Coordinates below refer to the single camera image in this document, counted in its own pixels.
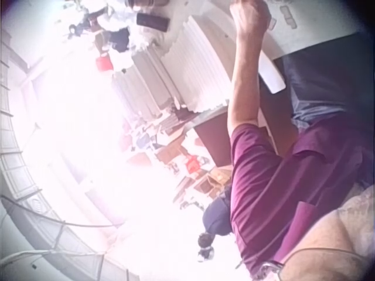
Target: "fist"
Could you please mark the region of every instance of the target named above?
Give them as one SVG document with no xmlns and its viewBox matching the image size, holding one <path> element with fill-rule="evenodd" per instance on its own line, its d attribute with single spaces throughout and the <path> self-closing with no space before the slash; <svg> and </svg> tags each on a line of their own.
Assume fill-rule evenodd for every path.
<svg viewBox="0 0 375 281">
<path fill-rule="evenodd" d="M 270 10 L 264 0 L 233 0 L 230 5 L 237 36 L 264 36 L 271 21 Z"/>
</svg>

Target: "blue cap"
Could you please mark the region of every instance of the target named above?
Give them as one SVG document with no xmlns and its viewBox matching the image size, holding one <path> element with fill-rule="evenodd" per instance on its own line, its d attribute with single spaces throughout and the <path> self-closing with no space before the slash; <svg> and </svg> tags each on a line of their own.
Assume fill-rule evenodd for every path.
<svg viewBox="0 0 375 281">
<path fill-rule="evenodd" d="M 215 198 L 203 213 L 203 225 L 212 235 L 225 236 L 232 232 L 230 202 L 222 196 Z"/>
</svg>

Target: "red bag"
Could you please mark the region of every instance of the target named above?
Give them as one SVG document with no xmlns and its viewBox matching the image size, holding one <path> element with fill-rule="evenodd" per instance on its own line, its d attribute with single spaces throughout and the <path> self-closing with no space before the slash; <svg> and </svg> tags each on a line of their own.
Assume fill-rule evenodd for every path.
<svg viewBox="0 0 375 281">
<path fill-rule="evenodd" d="M 96 67 L 100 72 L 113 70 L 113 64 L 109 54 L 96 58 Z"/>
<path fill-rule="evenodd" d="M 188 155 L 186 157 L 185 166 L 189 174 L 200 171 L 200 163 L 197 159 L 197 156 Z"/>
</svg>

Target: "table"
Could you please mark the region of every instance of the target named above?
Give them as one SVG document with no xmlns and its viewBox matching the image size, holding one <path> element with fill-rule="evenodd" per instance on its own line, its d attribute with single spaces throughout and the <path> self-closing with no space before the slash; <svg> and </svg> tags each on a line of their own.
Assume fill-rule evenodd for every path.
<svg viewBox="0 0 375 281">
<path fill-rule="evenodd" d="M 229 0 L 211 0 L 230 15 Z M 344 37 L 357 32 L 361 27 L 351 11 L 338 0 L 266 0 L 272 17 L 277 21 L 274 29 L 268 31 L 263 51 L 271 59 Z M 296 21 L 292 29 L 285 22 L 279 4 L 285 2 Z"/>
</svg>

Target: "jeans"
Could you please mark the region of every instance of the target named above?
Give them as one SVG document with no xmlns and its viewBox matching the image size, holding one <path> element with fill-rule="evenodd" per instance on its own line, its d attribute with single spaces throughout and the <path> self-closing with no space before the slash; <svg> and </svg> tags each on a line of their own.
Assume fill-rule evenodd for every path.
<svg viewBox="0 0 375 281">
<path fill-rule="evenodd" d="M 371 46 L 361 35 L 351 35 L 282 58 L 291 93 L 292 122 L 299 131 L 338 112 L 373 121 Z"/>
</svg>

